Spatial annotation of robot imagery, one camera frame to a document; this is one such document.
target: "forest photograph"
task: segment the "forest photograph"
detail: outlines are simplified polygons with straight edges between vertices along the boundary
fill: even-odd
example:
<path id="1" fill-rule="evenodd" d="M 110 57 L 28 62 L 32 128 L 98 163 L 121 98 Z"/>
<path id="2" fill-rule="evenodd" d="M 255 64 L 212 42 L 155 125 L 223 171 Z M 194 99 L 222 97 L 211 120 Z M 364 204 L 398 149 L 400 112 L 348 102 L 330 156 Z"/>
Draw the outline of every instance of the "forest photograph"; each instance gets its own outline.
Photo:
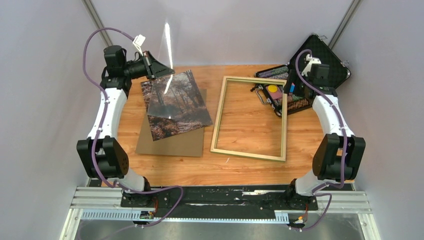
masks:
<path id="1" fill-rule="evenodd" d="M 153 81 L 141 83 L 147 112 L 151 110 L 151 106 L 162 109 L 162 111 L 168 108 L 167 114 L 172 113 L 172 117 L 178 119 L 147 115 L 153 141 L 212 125 L 211 117 L 191 71 L 173 77 L 173 83 L 169 85 L 165 94 L 163 93 L 169 77 L 155 79 L 153 80 L 154 84 Z M 153 85 L 156 84 L 159 87 L 153 89 Z"/>

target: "wood grain surface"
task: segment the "wood grain surface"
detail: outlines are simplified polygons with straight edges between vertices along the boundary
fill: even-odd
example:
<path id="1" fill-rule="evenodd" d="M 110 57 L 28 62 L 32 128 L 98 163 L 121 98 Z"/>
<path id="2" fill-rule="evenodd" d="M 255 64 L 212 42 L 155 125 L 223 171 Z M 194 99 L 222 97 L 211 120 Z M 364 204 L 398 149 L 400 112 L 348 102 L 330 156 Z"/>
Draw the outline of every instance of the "wood grain surface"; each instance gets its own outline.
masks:
<path id="1" fill-rule="evenodd" d="M 177 73 L 192 70 L 200 89 L 207 89 L 206 107 L 214 120 L 224 76 L 252 77 L 274 65 L 227 65 L 175 67 Z M 211 153 L 213 126 L 204 130 L 203 157 L 136 154 L 146 107 L 140 82 L 133 80 L 123 108 L 118 141 L 134 171 L 152 186 L 171 185 L 264 185 L 288 184 L 306 174 L 323 138 L 320 122 L 310 108 L 287 117 L 286 162 L 234 157 Z M 262 105 L 249 84 L 232 85 L 227 93 L 218 146 L 228 150 L 277 155 L 280 151 L 281 119 L 269 105 Z"/>

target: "black case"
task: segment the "black case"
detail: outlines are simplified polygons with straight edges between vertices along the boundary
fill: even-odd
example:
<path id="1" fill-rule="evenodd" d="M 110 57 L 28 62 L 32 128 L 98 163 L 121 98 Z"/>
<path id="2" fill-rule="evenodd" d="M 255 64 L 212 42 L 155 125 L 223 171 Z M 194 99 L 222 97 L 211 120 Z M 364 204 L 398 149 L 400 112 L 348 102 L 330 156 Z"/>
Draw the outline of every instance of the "black case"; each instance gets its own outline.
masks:
<path id="1" fill-rule="evenodd" d="M 254 74 L 254 77 L 260 78 L 260 75 L 262 73 L 268 72 L 274 69 L 279 69 L 284 66 L 287 66 L 289 70 L 296 71 L 296 66 L 295 66 L 296 57 L 301 51 L 305 49 L 312 50 L 312 56 L 314 58 L 319 58 L 322 64 L 327 64 L 330 66 L 330 71 L 328 73 L 329 87 L 333 87 L 336 89 L 338 86 L 340 86 L 343 82 L 345 82 L 351 76 L 351 71 L 334 54 L 334 52 L 329 48 L 329 46 L 327 46 L 327 44 L 317 34 L 313 33 L 306 39 L 306 41 L 302 44 L 302 46 L 296 51 L 294 56 L 291 57 L 290 62 L 288 62 L 287 65 L 285 64 L 279 65 L 269 69 L 258 71 Z M 300 56 L 300 60 L 299 60 L 300 70 L 304 69 L 307 65 L 307 62 L 302 60 L 302 59 L 305 59 L 306 55 L 307 53 L 304 53 L 302 56 Z M 312 102 L 309 102 L 309 105 L 302 106 L 295 109 L 293 109 L 293 107 L 290 107 L 290 104 L 294 105 L 298 101 L 289 103 L 289 105 L 287 106 L 287 109 L 288 109 L 287 114 L 294 114 L 296 112 L 312 107 Z"/>

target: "cable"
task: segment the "cable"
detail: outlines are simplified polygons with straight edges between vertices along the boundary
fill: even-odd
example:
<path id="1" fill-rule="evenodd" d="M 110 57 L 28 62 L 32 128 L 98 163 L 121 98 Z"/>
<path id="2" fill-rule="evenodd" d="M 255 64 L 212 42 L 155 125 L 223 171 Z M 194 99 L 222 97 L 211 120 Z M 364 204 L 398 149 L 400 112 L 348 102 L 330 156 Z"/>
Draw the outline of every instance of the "cable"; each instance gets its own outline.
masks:
<path id="1" fill-rule="evenodd" d="M 312 56 L 312 51 L 310 49 L 305 49 L 305 50 L 299 52 L 299 54 L 296 57 L 296 61 L 294 63 L 295 64 L 295 68 L 296 68 L 296 73 L 299 76 L 300 80 L 306 86 L 308 86 L 310 89 L 314 90 L 317 94 L 319 94 L 320 96 L 322 96 L 330 104 L 331 108 L 334 110 L 334 112 L 335 112 L 335 114 L 337 116 L 337 119 L 338 119 L 338 123 L 339 123 L 340 128 L 341 128 L 341 133 L 343 134 L 343 149 L 342 149 L 342 153 L 341 153 L 341 163 L 340 163 L 340 165 L 341 165 L 340 166 L 340 184 L 334 184 L 332 182 L 326 182 L 326 183 L 320 184 L 319 186 L 315 187 L 312 190 L 312 195 L 314 195 L 315 197 L 329 196 L 328 203 L 327 203 L 327 206 L 324 209 L 324 212 L 322 212 L 322 215 L 319 217 L 319 219 L 314 224 L 312 224 L 312 226 L 304 227 L 304 228 L 301 228 L 301 229 L 300 228 L 296 228 L 299 232 L 308 231 L 308 230 L 311 230 L 314 227 L 316 227 L 321 222 L 321 220 L 323 219 L 323 217 L 326 215 L 326 213 L 327 213 L 327 211 L 328 211 L 328 209 L 330 207 L 330 203 L 332 201 L 333 196 L 330 193 L 319 193 L 319 194 L 316 194 L 316 192 L 318 192 L 322 188 L 327 187 L 329 185 L 330 186 L 333 186 L 335 188 L 338 188 L 338 189 L 343 188 L 343 186 L 345 185 L 345 160 L 346 160 L 346 151 L 347 151 L 347 148 L 348 148 L 348 134 L 346 133 L 346 130 L 345 130 L 345 124 L 343 122 L 342 114 L 339 112 L 339 110 L 333 104 L 333 102 L 322 91 L 320 91 L 316 87 L 312 86 L 308 81 L 306 81 L 303 78 L 303 76 L 302 76 L 302 74 L 301 74 L 301 72 L 299 70 L 299 59 L 301 58 L 301 55 L 304 54 L 304 53 L 309 53 Z"/>
<path id="2" fill-rule="evenodd" d="M 104 27 L 104 28 L 101 28 L 101 29 L 98 29 L 98 30 L 94 31 L 88 37 L 88 39 L 87 39 L 87 41 L 85 43 L 84 52 L 83 52 L 83 55 L 82 55 L 82 71 L 84 72 L 84 75 L 88 79 L 88 81 L 90 81 L 93 85 L 95 85 L 98 89 L 100 89 L 101 93 L 104 95 L 103 114 L 101 115 L 100 121 L 98 123 L 98 129 L 97 129 L 97 131 L 95 133 L 95 136 L 94 136 L 94 139 L 93 139 L 93 144 L 92 144 L 92 147 L 91 147 L 91 159 L 92 159 L 92 163 L 93 163 L 93 166 L 94 166 L 95 171 L 97 172 L 98 177 L 101 179 L 101 181 L 104 184 L 106 184 L 110 188 L 115 188 L 118 185 L 122 189 L 124 189 L 126 191 L 129 191 L 129 192 L 132 192 L 132 193 L 136 193 L 136 194 L 155 194 L 155 193 L 159 193 L 159 192 L 163 192 L 163 191 L 167 191 L 167 190 L 175 189 L 175 188 L 178 188 L 178 189 L 181 190 L 181 194 L 180 194 L 178 200 L 175 202 L 175 204 L 172 206 L 172 208 L 163 217 L 161 217 L 159 220 L 157 220 L 155 222 L 152 222 L 150 224 L 146 224 L 146 225 L 135 225 L 135 226 L 141 226 L 142 228 L 152 227 L 152 226 L 155 226 L 155 225 L 159 224 L 160 222 L 162 222 L 166 217 L 168 217 L 171 214 L 171 212 L 175 209 L 175 207 L 180 203 L 181 199 L 183 198 L 184 190 L 183 190 L 183 188 L 181 186 L 169 186 L 169 187 L 164 187 L 164 188 L 161 188 L 159 190 L 153 190 L 153 191 L 137 191 L 137 190 L 132 190 L 132 189 L 129 189 L 128 187 L 120 184 L 120 183 L 117 183 L 117 181 L 114 181 L 113 184 L 110 184 L 108 182 L 108 180 L 105 178 L 105 176 L 102 174 L 102 172 L 100 171 L 99 165 L 97 164 L 97 161 L 96 161 L 96 143 L 97 143 L 97 140 L 99 139 L 100 133 L 102 132 L 103 122 L 105 121 L 106 112 L 108 111 L 109 100 L 108 100 L 108 94 L 106 93 L 106 91 L 97 82 L 95 82 L 89 76 L 89 74 L 87 73 L 87 69 L 86 69 L 86 58 L 87 58 L 87 48 L 89 46 L 89 43 L 90 43 L 91 39 L 97 33 L 101 32 L 101 31 L 105 31 L 105 30 L 112 30 L 112 31 L 121 33 L 122 35 L 124 35 L 125 37 L 127 37 L 128 39 L 130 39 L 131 41 L 134 40 L 134 38 L 132 36 L 130 36 L 129 34 L 123 32 L 123 31 L 121 31 L 119 29 L 116 29 L 116 28 L 113 28 L 113 27 Z M 124 231 L 124 230 L 129 229 L 129 228 L 133 228 L 133 227 L 134 227 L 134 225 L 131 225 L 131 226 L 127 226 L 127 227 L 124 227 L 122 229 L 119 229 L 118 231 L 112 233 L 111 235 L 109 235 L 107 237 L 102 238 L 101 240 L 108 239 L 111 236 L 113 236 L 113 235 L 115 235 L 115 234 L 117 234 L 117 233 L 119 233 L 121 231 Z"/>

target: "gray wall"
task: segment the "gray wall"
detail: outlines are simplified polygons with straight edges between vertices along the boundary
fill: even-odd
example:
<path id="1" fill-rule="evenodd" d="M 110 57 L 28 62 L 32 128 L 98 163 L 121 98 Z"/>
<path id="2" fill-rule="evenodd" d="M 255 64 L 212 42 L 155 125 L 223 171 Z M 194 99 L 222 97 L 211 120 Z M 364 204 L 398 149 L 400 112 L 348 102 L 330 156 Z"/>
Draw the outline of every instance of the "gray wall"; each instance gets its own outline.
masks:
<path id="1" fill-rule="evenodd" d="M 383 240 L 423 238 L 423 9 L 421 0 L 364 0 L 335 48 L 352 71 L 340 106 L 367 144 L 356 182 Z"/>
<path id="2" fill-rule="evenodd" d="M 0 239 L 56 240 L 87 181 L 75 147 L 100 102 L 82 73 L 95 27 L 78 0 L 1 1 L 0 23 Z M 88 55 L 97 79 L 103 47 Z"/>
<path id="3" fill-rule="evenodd" d="M 93 0 L 107 27 L 147 37 L 164 63 L 170 26 L 175 66 L 287 63 L 311 33 L 331 38 L 352 0 Z M 135 48 L 111 36 L 133 57 Z"/>

